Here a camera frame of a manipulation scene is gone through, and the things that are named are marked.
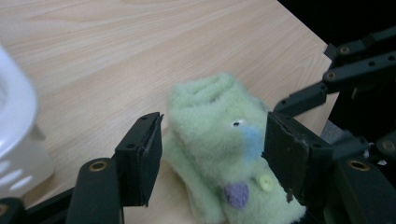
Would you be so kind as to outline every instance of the white container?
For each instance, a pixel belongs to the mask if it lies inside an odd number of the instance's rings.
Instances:
[[[31,82],[0,45],[0,198],[21,197],[53,173],[36,114]]]

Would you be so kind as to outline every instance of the purple spot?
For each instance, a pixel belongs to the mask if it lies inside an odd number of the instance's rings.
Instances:
[[[224,194],[227,199],[227,203],[231,207],[242,209],[248,202],[248,185],[244,182],[228,184],[224,188]]]

